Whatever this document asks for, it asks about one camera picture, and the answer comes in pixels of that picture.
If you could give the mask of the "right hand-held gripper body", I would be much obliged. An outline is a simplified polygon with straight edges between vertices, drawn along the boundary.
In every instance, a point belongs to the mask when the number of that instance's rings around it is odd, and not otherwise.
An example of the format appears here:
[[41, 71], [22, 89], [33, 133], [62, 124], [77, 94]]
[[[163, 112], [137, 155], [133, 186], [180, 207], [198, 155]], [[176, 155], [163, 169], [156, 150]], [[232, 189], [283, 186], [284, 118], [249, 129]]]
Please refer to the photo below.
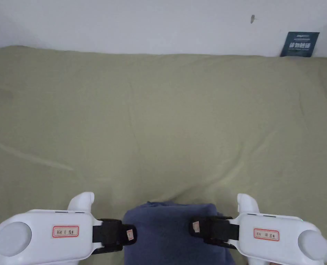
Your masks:
[[312, 223], [299, 217], [261, 213], [255, 199], [237, 196], [239, 215], [230, 220], [239, 231], [229, 239], [250, 265], [324, 265], [327, 239]]

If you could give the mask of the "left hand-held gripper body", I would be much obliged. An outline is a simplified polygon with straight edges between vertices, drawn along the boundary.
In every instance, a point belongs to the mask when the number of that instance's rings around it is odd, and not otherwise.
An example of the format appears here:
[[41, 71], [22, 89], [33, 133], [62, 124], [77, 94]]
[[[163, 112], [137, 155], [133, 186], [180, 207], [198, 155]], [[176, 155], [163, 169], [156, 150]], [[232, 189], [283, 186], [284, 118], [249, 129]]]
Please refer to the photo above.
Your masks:
[[93, 192], [75, 196], [66, 210], [34, 209], [0, 224], [0, 265], [77, 265], [101, 243], [93, 242]]

